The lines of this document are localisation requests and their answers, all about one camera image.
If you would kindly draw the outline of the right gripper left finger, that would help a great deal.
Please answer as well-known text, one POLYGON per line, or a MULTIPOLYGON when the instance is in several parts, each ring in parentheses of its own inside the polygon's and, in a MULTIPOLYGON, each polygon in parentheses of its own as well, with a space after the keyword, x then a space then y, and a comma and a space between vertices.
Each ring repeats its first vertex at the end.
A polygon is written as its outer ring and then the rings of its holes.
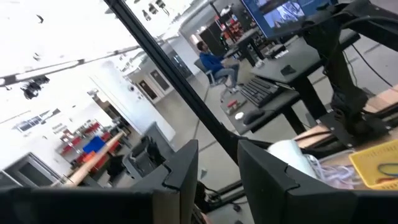
POLYGON ((0 189, 0 224, 191 224, 198 141, 130 188, 0 189))

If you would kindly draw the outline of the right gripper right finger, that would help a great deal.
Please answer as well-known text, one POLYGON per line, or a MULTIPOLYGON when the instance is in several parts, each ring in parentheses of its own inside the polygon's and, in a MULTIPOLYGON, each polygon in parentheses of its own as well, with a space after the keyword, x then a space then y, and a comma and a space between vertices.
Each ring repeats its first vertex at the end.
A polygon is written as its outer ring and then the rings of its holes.
POLYGON ((248 140, 238 165, 255 224, 398 224, 398 190, 336 189, 248 140))

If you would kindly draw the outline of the blue rubber band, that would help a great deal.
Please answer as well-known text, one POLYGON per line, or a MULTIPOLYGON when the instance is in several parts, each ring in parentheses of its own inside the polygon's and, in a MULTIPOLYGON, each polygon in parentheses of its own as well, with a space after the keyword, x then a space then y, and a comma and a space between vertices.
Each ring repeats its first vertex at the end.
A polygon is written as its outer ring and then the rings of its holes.
POLYGON ((384 175, 398 177, 398 163, 379 164, 377 170, 384 175))

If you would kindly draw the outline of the grey desk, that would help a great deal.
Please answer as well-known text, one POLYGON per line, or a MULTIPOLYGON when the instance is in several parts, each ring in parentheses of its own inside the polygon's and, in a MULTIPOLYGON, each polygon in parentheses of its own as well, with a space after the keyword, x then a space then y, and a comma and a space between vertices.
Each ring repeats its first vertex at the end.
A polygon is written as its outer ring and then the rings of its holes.
POLYGON ((300 134, 305 131, 292 106, 302 101, 308 110, 308 120, 311 125, 316 125, 319 118, 326 114, 325 105, 317 95, 313 84, 308 77, 323 66, 324 61, 318 52, 307 45, 303 38, 292 42, 286 55, 276 60, 266 60, 260 68, 249 69, 249 77, 259 77, 267 82, 279 85, 282 92, 261 109, 264 116, 245 126, 241 120, 235 120, 234 114, 228 116, 231 124, 239 134, 255 133, 268 122, 279 115, 284 115, 293 130, 300 134), (283 76, 280 72, 286 65, 291 65, 296 72, 283 76))

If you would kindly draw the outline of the grey office chair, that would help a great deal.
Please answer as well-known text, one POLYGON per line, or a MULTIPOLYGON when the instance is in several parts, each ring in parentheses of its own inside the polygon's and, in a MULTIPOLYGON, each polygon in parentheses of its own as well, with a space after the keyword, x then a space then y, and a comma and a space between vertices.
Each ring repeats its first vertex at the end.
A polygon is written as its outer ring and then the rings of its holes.
POLYGON ((226 84, 228 77, 215 78, 212 71, 205 68, 200 59, 196 60, 194 64, 207 76, 211 87, 223 85, 225 89, 222 92, 222 95, 230 91, 229 86, 226 84))

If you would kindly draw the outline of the long wooden table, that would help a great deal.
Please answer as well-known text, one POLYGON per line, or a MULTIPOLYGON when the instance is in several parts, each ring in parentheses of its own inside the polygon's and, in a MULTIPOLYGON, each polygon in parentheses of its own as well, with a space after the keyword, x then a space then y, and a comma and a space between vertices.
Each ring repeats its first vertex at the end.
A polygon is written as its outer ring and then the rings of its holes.
POLYGON ((125 136, 124 131, 120 131, 112 137, 98 152, 91 157, 90 160, 85 162, 80 168, 77 169, 63 184, 62 187, 76 187, 84 178, 90 173, 90 170, 106 155, 106 153, 125 136))

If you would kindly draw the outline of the blue storage bin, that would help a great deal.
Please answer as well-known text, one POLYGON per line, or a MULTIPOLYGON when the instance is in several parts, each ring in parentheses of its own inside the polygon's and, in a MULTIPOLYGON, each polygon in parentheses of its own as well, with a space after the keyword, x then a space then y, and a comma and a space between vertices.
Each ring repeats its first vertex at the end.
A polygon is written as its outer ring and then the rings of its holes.
POLYGON ((95 136, 88 144, 83 147, 83 152, 87 154, 91 152, 98 152, 104 145, 105 142, 99 136, 95 136))

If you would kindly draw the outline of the yellow plastic basket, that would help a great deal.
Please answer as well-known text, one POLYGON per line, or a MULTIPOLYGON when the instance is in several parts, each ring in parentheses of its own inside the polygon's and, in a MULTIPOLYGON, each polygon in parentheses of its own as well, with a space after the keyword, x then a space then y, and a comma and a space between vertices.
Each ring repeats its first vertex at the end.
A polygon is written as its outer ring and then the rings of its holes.
POLYGON ((398 140, 355 152, 349 155, 349 159, 368 188, 373 190, 398 190, 398 179, 382 184, 376 183, 377 179, 392 177, 380 173, 377 166, 383 163, 398 163, 398 140))

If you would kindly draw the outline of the grey cabinet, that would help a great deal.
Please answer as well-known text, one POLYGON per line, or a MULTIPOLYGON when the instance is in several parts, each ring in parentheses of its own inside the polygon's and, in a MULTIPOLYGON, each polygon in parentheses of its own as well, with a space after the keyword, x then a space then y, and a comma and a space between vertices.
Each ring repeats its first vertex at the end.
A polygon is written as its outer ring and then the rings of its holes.
POLYGON ((0 159, 0 187, 42 187, 60 180, 44 161, 31 152, 0 159))

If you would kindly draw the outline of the black computer mouse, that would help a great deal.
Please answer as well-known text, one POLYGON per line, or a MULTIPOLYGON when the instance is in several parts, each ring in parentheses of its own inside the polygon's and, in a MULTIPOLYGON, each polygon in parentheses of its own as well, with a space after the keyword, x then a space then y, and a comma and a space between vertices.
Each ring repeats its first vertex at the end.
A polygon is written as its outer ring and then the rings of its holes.
POLYGON ((245 126, 255 122, 257 119, 261 118, 264 116, 265 111, 264 110, 253 110, 250 111, 243 119, 243 124, 245 126))

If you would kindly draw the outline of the black keyboard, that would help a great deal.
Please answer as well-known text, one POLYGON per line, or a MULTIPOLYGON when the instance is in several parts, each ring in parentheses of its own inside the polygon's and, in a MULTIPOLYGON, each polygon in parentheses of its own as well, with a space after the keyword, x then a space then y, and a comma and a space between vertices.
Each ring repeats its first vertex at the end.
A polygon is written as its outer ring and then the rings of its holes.
POLYGON ((259 77, 250 79, 240 89, 241 94, 258 108, 277 97, 282 88, 259 77))

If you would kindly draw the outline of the person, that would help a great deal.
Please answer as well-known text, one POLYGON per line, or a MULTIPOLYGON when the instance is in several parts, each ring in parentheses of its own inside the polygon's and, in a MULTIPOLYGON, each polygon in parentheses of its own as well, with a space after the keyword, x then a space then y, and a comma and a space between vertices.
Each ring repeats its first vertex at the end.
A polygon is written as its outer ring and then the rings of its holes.
POLYGON ((233 93, 238 91, 238 73, 239 64, 227 64, 224 65, 222 60, 223 56, 215 56, 212 54, 208 46, 204 41, 199 41, 197 44, 197 49, 200 51, 199 58, 207 70, 211 70, 211 73, 215 80, 221 78, 229 78, 231 80, 230 89, 233 93))

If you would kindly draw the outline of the computer monitor blue screen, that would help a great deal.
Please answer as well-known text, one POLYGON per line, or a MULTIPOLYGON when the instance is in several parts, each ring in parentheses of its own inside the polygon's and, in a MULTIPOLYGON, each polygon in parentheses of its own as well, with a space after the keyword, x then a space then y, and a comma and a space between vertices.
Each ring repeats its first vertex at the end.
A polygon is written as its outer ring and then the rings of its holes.
POLYGON ((338 0, 241 0, 264 36, 271 40, 297 32, 322 6, 338 0))

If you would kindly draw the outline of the black aluminium table frame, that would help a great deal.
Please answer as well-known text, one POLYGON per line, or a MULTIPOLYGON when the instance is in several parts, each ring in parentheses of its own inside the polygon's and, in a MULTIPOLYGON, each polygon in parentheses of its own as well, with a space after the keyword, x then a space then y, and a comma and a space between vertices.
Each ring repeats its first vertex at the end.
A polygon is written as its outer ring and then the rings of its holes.
MULTIPOLYGON (((195 113, 197 117, 196 121, 205 125, 205 128, 207 128, 215 139, 216 144, 219 144, 224 151, 226 151, 236 165, 238 165, 237 148, 239 140, 248 140, 263 149, 267 149, 267 147, 271 145, 269 142, 249 139, 228 131, 225 126, 216 119, 197 92, 192 88, 186 78, 183 77, 176 65, 171 61, 164 50, 161 49, 161 46, 154 40, 141 22, 139 22, 139 19, 125 3, 125 0, 103 1, 109 6, 109 9, 115 13, 116 17, 122 22, 129 33, 137 40, 139 46, 142 47, 148 57, 155 63, 156 67, 170 82, 174 90, 184 100, 185 104, 195 113)), ((210 190, 210 199, 215 199, 215 202, 203 203, 209 203, 213 207, 216 207, 216 204, 221 207, 222 205, 234 203, 234 201, 246 196, 244 190, 240 190, 225 198, 222 198, 222 193, 231 193, 233 190, 242 186, 241 180, 239 180, 221 190, 210 190)))

